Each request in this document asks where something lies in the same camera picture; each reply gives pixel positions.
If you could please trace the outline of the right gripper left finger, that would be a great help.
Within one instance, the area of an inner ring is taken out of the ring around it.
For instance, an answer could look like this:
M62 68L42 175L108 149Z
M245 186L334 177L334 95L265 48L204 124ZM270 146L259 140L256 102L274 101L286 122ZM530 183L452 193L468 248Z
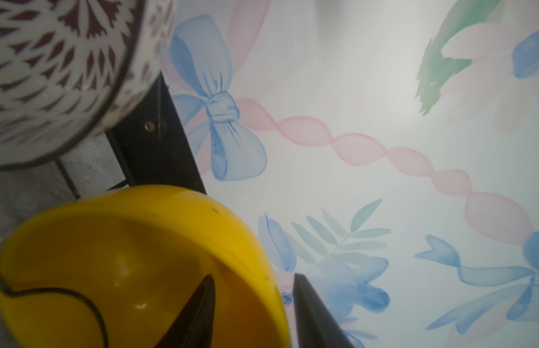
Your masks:
M210 348L215 305L215 281L206 275L155 348Z

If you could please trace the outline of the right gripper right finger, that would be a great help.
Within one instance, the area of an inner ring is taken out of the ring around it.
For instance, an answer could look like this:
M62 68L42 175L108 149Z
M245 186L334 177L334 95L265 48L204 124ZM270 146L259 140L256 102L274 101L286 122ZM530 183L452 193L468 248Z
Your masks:
M300 348L353 348L305 275L295 274L293 296Z

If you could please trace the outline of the yellow bowl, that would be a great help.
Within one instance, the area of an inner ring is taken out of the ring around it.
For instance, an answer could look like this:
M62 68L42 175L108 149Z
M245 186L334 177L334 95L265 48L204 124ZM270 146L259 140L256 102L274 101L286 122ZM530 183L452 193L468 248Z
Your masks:
M291 346L259 240L176 186L109 191L22 224L0 250L0 313L22 347L154 347L207 276L211 346Z

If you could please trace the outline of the white red patterned bowl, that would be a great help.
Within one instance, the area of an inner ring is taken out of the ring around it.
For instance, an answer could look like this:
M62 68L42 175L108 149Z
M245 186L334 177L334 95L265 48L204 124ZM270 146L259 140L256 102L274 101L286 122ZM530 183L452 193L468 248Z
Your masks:
M0 171L114 127L161 70L176 1L1 0Z

